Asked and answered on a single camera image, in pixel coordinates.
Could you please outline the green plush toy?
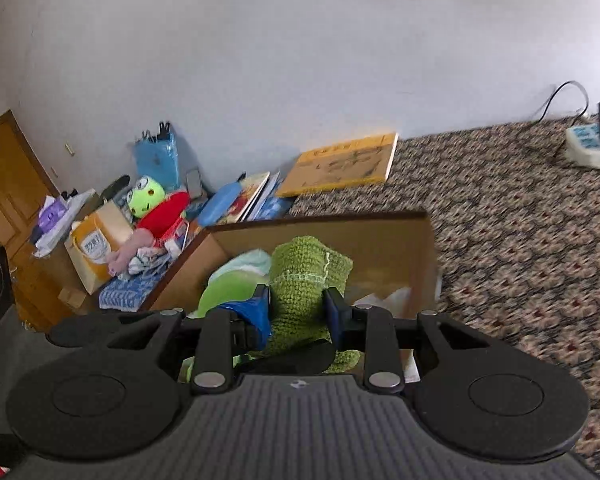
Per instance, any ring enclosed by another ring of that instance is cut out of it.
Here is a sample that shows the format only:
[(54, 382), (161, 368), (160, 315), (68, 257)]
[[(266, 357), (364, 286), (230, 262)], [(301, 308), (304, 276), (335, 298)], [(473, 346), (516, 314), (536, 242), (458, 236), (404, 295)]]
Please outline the green plush toy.
[(189, 318), (204, 318), (209, 311), (219, 307), (223, 302), (248, 299), (252, 296), (256, 286), (248, 286), (247, 284), (208, 284), (200, 297), (198, 308), (187, 316)]

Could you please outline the light green round plush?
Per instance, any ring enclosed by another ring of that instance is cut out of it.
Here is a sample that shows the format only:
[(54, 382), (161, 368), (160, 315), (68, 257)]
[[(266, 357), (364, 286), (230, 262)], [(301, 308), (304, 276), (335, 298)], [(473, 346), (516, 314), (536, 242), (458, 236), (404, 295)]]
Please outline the light green round plush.
[(208, 284), (268, 284), (271, 266), (272, 257), (262, 249), (242, 252), (216, 269), (208, 279)]

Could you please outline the green knitted cloth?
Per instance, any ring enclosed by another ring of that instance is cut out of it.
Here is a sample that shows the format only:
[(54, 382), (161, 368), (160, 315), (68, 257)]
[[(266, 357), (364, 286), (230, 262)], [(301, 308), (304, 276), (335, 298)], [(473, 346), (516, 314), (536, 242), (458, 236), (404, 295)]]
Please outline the green knitted cloth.
[(302, 341), (329, 339), (322, 292), (329, 287), (344, 292), (353, 269), (349, 257), (309, 235), (280, 244), (269, 255), (272, 336), (264, 350), (238, 356), (235, 364), (276, 356)]

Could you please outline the white mesh bath sponge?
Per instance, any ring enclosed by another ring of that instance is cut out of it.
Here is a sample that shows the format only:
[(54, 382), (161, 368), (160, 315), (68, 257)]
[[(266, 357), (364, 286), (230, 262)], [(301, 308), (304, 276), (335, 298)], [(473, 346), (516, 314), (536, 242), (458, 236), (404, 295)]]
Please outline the white mesh bath sponge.
[(392, 313), (395, 318), (406, 318), (405, 309), (411, 298), (411, 289), (401, 287), (387, 296), (378, 296), (374, 292), (353, 301), (360, 309), (383, 308)]

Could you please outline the cardboard box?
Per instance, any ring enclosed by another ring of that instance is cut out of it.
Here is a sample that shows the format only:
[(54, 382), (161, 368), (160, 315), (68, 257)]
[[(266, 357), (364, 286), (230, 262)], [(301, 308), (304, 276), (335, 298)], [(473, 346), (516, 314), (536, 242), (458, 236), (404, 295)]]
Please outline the cardboard box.
[(271, 332), (260, 356), (275, 356), (329, 336), (322, 292), (348, 304), (375, 297), (395, 318), (414, 318), (437, 303), (440, 274), (434, 229), (421, 211), (292, 218), (214, 226), (199, 232), (142, 308), (202, 312), (213, 272), (260, 249), (272, 259)]

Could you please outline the purple tissue pack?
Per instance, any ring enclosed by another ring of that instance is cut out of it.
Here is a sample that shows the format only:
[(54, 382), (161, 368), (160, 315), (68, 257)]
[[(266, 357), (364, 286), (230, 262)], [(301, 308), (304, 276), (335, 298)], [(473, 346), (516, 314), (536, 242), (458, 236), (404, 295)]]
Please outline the purple tissue pack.
[(38, 213), (38, 227), (43, 233), (50, 232), (67, 211), (67, 201), (62, 196), (47, 195)]

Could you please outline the yellow paper bag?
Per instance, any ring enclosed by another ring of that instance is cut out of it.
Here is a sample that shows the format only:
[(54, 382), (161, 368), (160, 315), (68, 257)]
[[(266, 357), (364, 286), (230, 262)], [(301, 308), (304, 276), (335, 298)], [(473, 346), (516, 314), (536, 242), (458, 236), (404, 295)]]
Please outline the yellow paper bag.
[(131, 223), (114, 202), (104, 203), (90, 214), (78, 215), (65, 248), (89, 295), (109, 282), (107, 257), (132, 234)]

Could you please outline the wooden door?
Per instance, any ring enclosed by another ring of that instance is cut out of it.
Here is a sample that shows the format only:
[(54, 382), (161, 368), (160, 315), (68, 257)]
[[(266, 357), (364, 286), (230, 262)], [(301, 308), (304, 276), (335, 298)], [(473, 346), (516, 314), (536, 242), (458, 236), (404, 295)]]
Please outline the wooden door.
[(0, 116), (0, 244), (9, 261), (16, 306), (20, 318), (39, 332), (52, 321), (38, 308), (32, 246), (32, 228), (44, 198), (54, 188), (10, 110)]

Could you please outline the blue glasses case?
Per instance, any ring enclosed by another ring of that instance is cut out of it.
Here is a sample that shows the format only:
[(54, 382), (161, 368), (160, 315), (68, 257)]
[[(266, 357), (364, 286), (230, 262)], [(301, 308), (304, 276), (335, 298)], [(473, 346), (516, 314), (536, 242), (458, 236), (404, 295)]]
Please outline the blue glasses case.
[(210, 200), (204, 205), (198, 214), (196, 221), (198, 226), (206, 228), (207, 226), (214, 226), (224, 214), (233, 205), (236, 198), (242, 192), (242, 184), (239, 181), (226, 184), (216, 192)]

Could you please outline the picture book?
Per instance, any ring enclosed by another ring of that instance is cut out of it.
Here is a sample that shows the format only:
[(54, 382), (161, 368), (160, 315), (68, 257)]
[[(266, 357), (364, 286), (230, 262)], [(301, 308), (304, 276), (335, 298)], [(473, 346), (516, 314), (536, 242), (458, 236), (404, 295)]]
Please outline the picture book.
[(244, 221), (268, 180), (270, 180), (270, 175), (269, 172), (262, 172), (262, 174), (250, 174), (250, 176), (240, 180), (239, 183), (242, 189), (230, 208), (227, 209), (227, 212), (222, 215), (218, 224), (233, 224)]

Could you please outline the red plush toy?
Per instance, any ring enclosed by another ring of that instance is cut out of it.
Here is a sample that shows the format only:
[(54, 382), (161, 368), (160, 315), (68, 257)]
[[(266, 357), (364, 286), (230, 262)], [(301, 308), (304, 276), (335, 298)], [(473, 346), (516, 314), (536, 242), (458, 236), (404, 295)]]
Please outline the red plush toy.
[(137, 229), (151, 232), (156, 240), (163, 238), (178, 220), (183, 218), (184, 211), (189, 204), (187, 192), (178, 191), (168, 196), (155, 208), (137, 222)]

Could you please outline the pink plush toy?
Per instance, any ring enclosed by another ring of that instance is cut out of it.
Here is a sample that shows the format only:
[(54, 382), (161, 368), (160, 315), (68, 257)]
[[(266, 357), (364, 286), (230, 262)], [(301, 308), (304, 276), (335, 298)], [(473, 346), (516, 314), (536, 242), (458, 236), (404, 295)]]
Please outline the pink plush toy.
[(128, 270), (129, 263), (140, 248), (151, 247), (155, 237), (148, 229), (140, 228), (117, 249), (106, 255), (107, 270), (110, 276), (118, 276)]

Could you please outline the yellow book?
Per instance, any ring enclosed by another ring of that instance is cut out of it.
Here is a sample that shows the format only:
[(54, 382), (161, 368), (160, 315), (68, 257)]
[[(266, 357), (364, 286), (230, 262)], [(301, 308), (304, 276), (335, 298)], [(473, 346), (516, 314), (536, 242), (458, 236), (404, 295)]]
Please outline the yellow book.
[(276, 196), (296, 197), (387, 181), (396, 154), (396, 132), (314, 148), (302, 153)]

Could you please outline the frog head plush toy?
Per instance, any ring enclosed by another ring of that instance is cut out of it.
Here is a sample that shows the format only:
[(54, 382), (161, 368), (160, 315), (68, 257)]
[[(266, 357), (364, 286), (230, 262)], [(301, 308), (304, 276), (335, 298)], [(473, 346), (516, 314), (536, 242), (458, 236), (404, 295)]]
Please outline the frog head plush toy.
[(140, 177), (126, 196), (130, 213), (134, 218), (141, 219), (160, 205), (166, 198), (166, 191), (155, 179), (147, 176)]

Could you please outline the blue pen holder box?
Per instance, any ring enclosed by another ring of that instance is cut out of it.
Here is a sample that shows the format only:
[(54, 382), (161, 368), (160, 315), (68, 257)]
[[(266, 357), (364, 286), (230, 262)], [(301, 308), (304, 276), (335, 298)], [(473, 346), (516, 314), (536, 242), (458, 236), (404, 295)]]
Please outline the blue pen holder box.
[(170, 122), (159, 122), (156, 134), (143, 131), (133, 145), (133, 156), (139, 177), (154, 179), (166, 191), (174, 191), (180, 186), (178, 147)]

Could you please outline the white power strip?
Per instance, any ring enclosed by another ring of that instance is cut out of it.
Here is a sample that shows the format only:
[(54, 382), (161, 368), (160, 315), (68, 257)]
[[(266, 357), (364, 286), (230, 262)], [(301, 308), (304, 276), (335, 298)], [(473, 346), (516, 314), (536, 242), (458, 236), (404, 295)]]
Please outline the white power strip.
[(600, 169), (600, 132), (597, 124), (570, 127), (565, 132), (566, 157), (581, 167)]

